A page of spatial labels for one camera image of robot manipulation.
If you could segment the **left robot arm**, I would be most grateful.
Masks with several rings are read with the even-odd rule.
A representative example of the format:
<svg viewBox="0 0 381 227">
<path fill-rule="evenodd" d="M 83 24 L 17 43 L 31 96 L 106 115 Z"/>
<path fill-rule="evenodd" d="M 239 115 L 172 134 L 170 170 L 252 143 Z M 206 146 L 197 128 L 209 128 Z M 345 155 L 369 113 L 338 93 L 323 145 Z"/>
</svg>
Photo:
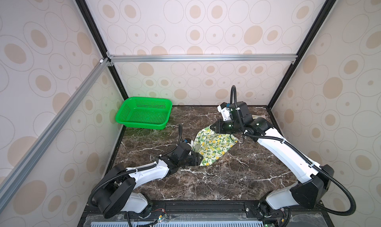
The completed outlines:
<svg viewBox="0 0 381 227">
<path fill-rule="evenodd" d="M 97 208 L 106 219 L 121 212 L 134 212 L 146 218 L 153 204 L 144 194 L 134 193 L 134 190 L 148 182 L 175 174 L 183 167 L 200 166 L 202 160 L 202 154 L 195 152 L 192 143 L 184 140 L 150 164 L 129 168 L 118 164 L 92 189 L 87 204 Z"/>
</svg>

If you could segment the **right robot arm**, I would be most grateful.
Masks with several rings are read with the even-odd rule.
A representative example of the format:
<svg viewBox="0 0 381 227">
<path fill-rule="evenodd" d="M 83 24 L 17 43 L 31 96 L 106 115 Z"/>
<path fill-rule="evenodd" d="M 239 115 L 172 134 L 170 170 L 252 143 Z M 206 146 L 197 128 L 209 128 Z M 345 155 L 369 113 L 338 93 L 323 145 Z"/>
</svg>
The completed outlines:
<svg viewBox="0 0 381 227">
<path fill-rule="evenodd" d="M 284 138 L 265 118 L 253 118 L 244 102 L 222 103 L 218 106 L 222 118 L 210 128 L 218 134 L 241 133 L 272 152 L 296 176 L 297 182 L 289 187 L 266 194 L 260 203 L 265 215 L 270 210 L 302 206 L 305 209 L 318 207 L 338 216 L 350 216 L 356 211 L 356 202 L 351 193 L 333 175 L 328 164 L 320 165 L 310 159 Z M 331 184 L 335 184 L 347 196 L 350 207 L 346 211 L 335 211 L 319 204 Z"/>
</svg>

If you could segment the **lemon print skirt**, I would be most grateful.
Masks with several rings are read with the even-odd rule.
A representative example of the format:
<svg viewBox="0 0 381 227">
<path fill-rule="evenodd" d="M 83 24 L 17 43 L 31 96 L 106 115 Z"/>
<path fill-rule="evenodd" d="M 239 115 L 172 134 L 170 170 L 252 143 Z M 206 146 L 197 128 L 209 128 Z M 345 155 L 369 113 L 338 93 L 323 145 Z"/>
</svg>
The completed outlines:
<svg viewBox="0 0 381 227">
<path fill-rule="evenodd" d="M 192 150 L 203 156 L 200 166 L 209 166 L 227 153 L 238 139 L 233 135 L 215 133 L 210 127 L 200 130 L 193 142 Z"/>
</svg>

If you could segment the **pastel floral skirt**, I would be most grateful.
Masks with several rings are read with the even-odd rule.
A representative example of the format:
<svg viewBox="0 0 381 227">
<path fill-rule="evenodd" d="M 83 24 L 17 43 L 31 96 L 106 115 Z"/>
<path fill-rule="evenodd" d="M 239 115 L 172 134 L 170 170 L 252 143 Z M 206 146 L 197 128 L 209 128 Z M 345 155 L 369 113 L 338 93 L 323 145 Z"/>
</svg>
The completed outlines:
<svg viewBox="0 0 381 227">
<path fill-rule="evenodd" d="M 263 118 L 263 119 L 266 119 L 266 116 L 265 116 L 265 115 L 252 115 L 252 118 L 253 118 L 253 119 L 257 119 L 257 118 Z"/>
</svg>

